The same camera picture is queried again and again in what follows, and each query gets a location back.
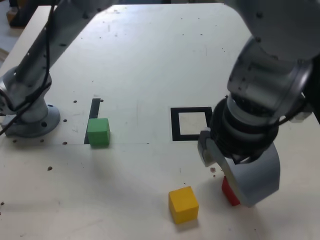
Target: table surface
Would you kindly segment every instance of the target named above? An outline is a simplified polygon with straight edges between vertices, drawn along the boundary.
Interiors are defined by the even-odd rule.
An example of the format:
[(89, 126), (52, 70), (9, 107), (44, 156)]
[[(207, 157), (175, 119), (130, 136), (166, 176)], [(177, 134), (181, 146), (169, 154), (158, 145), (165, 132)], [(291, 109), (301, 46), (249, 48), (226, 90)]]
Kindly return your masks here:
[[(0, 75), (19, 64), (48, 13), (37, 9)], [(204, 167), (196, 141), (172, 141), (170, 108), (217, 104), (249, 36), (239, 15), (218, 3), (98, 14), (50, 70), (45, 99), (67, 122), (40, 138), (0, 138), (1, 239), (319, 239), (314, 116), (280, 128), (280, 190), (252, 208), (229, 205), (223, 172), (214, 165), (213, 177)], [(84, 144), (93, 98), (104, 100), (98, 117), (109, 119), (107, 149)], [(168, 193), (185, 186), (197, 197), (198, 220), (175, 225)]]

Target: bolt hole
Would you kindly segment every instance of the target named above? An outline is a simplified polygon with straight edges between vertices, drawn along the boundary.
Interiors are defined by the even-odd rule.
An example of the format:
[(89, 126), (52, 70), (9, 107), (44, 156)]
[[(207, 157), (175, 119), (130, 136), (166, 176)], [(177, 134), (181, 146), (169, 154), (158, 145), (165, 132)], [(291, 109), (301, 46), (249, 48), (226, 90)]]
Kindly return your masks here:
[(88, 19), (89, 16), (88, 16), (88, 14), (86, 14), (86, 13), (84, 12), (83, 15), (82, 15), (82, 18), (83, 18), (83, 19)]
[(262, 13), (262, 11), (258, 11), (258, 12), (256, 13), (256, 17), (257, 17), (258, 19), (262, 19), (263, 16), (264, 16), (264, 14)]

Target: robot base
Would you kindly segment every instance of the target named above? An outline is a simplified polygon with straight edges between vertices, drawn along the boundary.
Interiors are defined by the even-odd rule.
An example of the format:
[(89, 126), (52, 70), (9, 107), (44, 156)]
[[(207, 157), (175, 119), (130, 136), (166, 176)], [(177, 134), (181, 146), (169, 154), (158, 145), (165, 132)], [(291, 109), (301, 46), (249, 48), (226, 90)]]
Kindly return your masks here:
[[(33, 123), (14, 123), (8, 130), (5, 132), (5, 135), (8, 137), (22, 137), (22, 138), (36, 138), (43, 136), (53, 129), (60, 122), (60, 113), (57, 107), (48, 104), (48, 114), (46, 117), (40, 121)], [(6, 125), (15, 117), (15, 115), (7, 115), (2, 123), (2, 128), (5, 128)]]

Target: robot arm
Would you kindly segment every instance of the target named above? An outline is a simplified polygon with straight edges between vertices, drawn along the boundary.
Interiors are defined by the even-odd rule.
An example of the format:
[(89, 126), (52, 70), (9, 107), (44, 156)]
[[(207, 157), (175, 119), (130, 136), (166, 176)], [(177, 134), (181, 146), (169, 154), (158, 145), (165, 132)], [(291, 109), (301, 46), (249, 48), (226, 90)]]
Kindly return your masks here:
[(6, 114), (2, 128), (6, 128), (14, 119), (21, 117), (5, 132), (7, 136), (33, 138), (52, 131), (60, 121), (59, 110), (46, 104), (44, 96), (50, 89), (51, 77), (46, 82), (48, 87), (27, 110), (28, 99), (41, 88), (46, 66), (46, 47), (50, 47), (49, 68), (68, 48), (77, 35), (100, 11), (113, 4), (112, 0), (62, 0), (48, 23), (42, 29), (21, 63), (0, 78), (0, 111)]
[[(225, 3), (241, 15), (252, 37), (230, 74), (230, 95), (215, 107), (210, 128), (200, 133), (198, 150), (206, 166), (220, 165), (240, 203), (252, 206), (279, 189), (273, 144), (279, 125), (304, 110), (307, 100), (319, 116), (320, 3)], [(287, 119), (280, 121), (281, 116)]]

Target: cable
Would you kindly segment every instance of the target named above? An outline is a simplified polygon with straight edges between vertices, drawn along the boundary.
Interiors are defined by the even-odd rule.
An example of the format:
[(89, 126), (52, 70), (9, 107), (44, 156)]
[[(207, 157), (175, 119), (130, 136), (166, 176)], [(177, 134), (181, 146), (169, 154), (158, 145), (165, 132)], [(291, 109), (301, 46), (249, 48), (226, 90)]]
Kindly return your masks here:
[(55, 8), (55, 3), (56, 0), (52, 0), (51, 3), (51, 8), (50, 8), (50, 13), (48, 16), (48, 20), (45, 25), (45, 53), (46, 53), (46, 69), (45, 69), (45, 75), (43, 82), (41, 86), (34, 91), (31, 95), (28, 95), (25, 98), (25, 101), (21, 103), (16, 109), (20, 109), (24, 107), (27, 103), (29, 105), (25, 107), (23, 110), (18, 112), (16, 116), (0, 131), (0, 136), (4, 134), (28, 109), (32, 107), (32, 105), (38, 100), (38, 98), (41, 96), (41, 94), (51, 86), (51, 82), (48, 84), (48, 77), (49, 77), (49, 69), (50, 69), (50, 31), (51, 31), (51, 26), (52, 26), (52, 20), (53, 20), (53, 13), (54, 13), (54, 8)]
[(301, 113), (304, 108), (306, 107), (306, 105), (308, 104), (307, 100), (304, 100), (303, 103), (301, 104), (300, 107), (297, 108), (296, 111), (294, 111), (292, 114), (286, 116), (284, 119), (282, 119), (281, 121), (278, 121), (274, 127), (279, 127), (282, 124), (285, 124), (286, 122), (290, 121), (291, 119), (293, 119), (295, 116), (297, 116), (299, 113)]

